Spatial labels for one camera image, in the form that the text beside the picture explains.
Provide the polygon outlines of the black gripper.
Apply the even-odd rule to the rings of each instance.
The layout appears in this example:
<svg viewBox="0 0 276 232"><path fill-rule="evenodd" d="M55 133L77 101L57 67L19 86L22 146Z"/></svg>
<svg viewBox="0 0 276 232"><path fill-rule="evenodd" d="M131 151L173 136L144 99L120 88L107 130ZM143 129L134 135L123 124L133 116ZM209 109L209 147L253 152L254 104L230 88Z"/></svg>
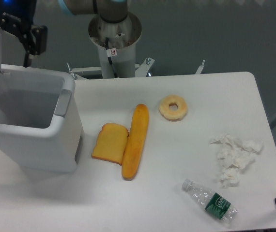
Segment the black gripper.
<svg viewBox="0 0 276 232"><path fill-rule="evenodd" d="M35 0L0 0L0 29L23 38L25 68L46 51L47 45L48 28L33 25L35 8Z"/></svg>

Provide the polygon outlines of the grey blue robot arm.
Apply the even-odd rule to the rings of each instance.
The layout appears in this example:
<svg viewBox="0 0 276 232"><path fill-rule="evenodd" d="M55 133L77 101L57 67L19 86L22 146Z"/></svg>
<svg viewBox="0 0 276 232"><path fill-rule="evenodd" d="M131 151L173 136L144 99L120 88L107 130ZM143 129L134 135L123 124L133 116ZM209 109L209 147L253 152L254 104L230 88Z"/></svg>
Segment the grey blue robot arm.
<svg viewBox="0 0 276 232"><path fill-rule="evenodd" d="M17 37L25 49L23 66L31 65L31 57L46 51L48 29L33 22L37 1L0 0L0 29ZM62 10L71 15L98 14L109 23L126 19L126 0L59 0Z"/></svg>

